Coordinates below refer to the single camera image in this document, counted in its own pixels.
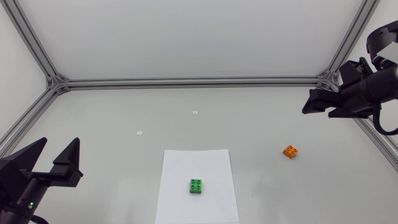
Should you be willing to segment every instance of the green lego block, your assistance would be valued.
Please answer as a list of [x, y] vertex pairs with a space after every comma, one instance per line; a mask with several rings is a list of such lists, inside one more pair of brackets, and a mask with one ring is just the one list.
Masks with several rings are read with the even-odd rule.
[[201, 193], [201, 180], [191, 179], [189, 192], [200, 194]]

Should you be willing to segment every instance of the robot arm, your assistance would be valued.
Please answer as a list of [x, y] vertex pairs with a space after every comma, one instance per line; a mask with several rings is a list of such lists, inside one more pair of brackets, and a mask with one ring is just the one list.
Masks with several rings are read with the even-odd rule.
[[358, 62], [347, 61], [339, 68], [343, 84], [338, 92], [310, 90], [310, 98], [302, 112], [324, 112], [334, 107], [336, 109], [328, 114], [330, 118], [367, 118], [373, 115], [374, 127], [379, 133], [398, 134], [398, 128], [388, 132], [380, 125], [381, 103], [398, 100], [398, 64], [396, 58], [387, 59], [378, 55], [396, 42], [398, 21], [373, 31], [368, 36], [367, 50], [377, 71], [371, 70], [365, 58], [361, 57]]

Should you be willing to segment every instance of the white paper sheet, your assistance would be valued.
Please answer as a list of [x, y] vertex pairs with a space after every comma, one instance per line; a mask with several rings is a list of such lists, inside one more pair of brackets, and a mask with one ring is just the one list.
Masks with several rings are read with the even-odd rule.
[[[201, 194], [189, 192], [202, 180]], [[164, 152], [156, 224], [238, 224], [228, 150]]]

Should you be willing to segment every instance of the white background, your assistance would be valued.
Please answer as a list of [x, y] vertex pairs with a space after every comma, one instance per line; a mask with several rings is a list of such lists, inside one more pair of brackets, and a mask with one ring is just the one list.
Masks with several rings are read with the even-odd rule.
[[[352, 119], [303, 115], [307, 98], [308, 88], [61, 95], [18, 148], [48, 137], [35, 170], [49, 171], [78, 136], [85, 176], [75, 189], [49, 189], [37, 214], [152, 224], [164, 150], [229, 149], [241, 223], [396, 223], [397, 172]], [[289, 144], [292, 160], [282, 154]]]
[[21, 0], [62, 75], [315, 76], [361, 1]]
[[45, 91], [45, 76], [0, 7], [0, 136]]

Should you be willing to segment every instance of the toy block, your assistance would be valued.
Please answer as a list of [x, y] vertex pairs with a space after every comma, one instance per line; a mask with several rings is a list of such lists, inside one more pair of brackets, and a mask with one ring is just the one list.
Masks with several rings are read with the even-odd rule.
[[293, 146], [287, 146], [286, 149], [283, 151], [283, 154], [287, 156], [289, 159], [293, 159], [293, 157], [296, 155], [297, 152], [298, 150]]
[[201, 180], [191, 179], [189, 192], [200, 194], [201, 193]]

